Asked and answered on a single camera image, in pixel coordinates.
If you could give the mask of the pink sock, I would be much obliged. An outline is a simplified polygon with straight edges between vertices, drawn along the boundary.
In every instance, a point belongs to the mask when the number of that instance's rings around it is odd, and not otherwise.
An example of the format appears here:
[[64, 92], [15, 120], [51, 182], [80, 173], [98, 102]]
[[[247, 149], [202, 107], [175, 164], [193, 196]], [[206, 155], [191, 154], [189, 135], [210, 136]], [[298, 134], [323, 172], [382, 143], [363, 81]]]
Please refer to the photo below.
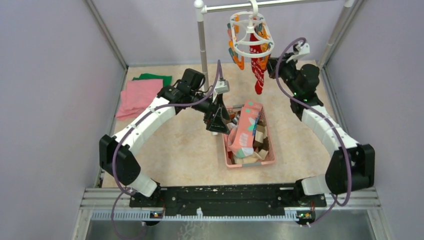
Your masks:
[[239, 119], [227, 137], [226, 146], [237, 158], [246, 158], [253, 154], [253, 143], [257, 122], [260, 119], [263, 105], [247, 100], [240, 110]]

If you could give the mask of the red snowflake sock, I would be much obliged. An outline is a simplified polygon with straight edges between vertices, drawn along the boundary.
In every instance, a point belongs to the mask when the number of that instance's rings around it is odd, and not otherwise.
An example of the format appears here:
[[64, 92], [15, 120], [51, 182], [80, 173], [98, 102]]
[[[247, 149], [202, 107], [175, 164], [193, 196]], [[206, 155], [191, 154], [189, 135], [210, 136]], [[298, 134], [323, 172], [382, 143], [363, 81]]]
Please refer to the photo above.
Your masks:
[[[259, 45], [251, 45], [249, 47], [249, 51], [251, 54], [260, 54], [263, 52], [263, 47], [266, 44], [259, 44]], [[255, 82], [255, 92], [257, 95], [261, 95], [263, 93], [264, 88], [264, 73], [267, 68], [269, 56], [265, 57], [259, 57], [259, 58], [251, 58], [251, 70], [256, 78]]]

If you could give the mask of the cream brown striped sock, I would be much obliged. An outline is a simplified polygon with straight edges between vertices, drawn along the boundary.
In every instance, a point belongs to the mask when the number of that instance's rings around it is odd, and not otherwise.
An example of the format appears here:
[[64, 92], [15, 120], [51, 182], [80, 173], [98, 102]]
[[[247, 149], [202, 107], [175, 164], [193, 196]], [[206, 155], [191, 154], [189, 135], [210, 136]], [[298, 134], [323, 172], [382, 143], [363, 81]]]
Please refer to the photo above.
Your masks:
[[253, 147], [254, 148], [261, 147], [264, 144], [265, 139], [267, 137], [268, 137], [267, 124], [263, 120], [260, 120], [256, 125], [255, 135], [253, 140]]

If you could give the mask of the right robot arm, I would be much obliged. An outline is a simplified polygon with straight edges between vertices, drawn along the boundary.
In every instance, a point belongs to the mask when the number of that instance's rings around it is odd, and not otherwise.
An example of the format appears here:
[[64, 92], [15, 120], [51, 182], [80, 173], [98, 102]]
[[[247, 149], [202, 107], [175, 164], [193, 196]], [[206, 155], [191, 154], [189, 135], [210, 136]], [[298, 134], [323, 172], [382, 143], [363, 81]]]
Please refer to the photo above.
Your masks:
[[272, 57], [266, 64], [269, 77], [281, 78], [293, 96], [290, 108], [308, 126], [329, 153], [331, 160], [324, 174], [295, 182], [293, 200], [307, 206], [314, 195], [345, 194], [370, 188], [375, 181], [375, 150], [370, 144], [360, 144], [332, 119], [319, 99], [316, 88], [320, 70], [313, 64], [296, 67], [296, 62], [284, 57], [281, 63]]

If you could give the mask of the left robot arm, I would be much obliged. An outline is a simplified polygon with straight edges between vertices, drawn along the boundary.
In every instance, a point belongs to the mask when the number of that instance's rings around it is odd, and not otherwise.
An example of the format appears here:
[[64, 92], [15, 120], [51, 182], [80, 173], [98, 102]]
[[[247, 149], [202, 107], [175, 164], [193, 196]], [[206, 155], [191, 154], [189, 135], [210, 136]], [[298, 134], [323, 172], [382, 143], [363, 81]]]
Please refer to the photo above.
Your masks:
[[160, 185], [148, 175], [135, 156], [146, 140], [161, 125], [185, 109], [203, 113], [206, 130], [228, 135], [229, 113], [223, 101], [227, 89], [218, 90], [218, 84], [225, 86], [222, 68], [216, 69], [215, 80], [209, 92], [200, 90], [205, 83], [203, 73], [187, 68], [181, 79], [173, 85], [163, 87], [151, 104], [129, 125], [113, 136], [105, 134], [99, 140], [99, 165], [102, 170], [113, 176], [122, 194], [133, 196], [141, 194], [141, 200], [149, 207], [160, 202]]

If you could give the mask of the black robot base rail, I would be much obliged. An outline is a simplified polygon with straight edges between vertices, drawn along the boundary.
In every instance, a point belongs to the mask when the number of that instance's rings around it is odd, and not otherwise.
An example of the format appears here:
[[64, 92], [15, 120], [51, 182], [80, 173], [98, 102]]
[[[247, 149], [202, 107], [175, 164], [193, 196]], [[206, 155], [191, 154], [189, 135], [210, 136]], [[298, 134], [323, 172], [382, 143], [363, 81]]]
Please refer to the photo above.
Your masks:
[[326, 207], [324, 194], [301, 196], [293, 183], [161, 187], [151, 197], [140, 193], [129, 206], [149, 212], [148, 221], [315, 221]]

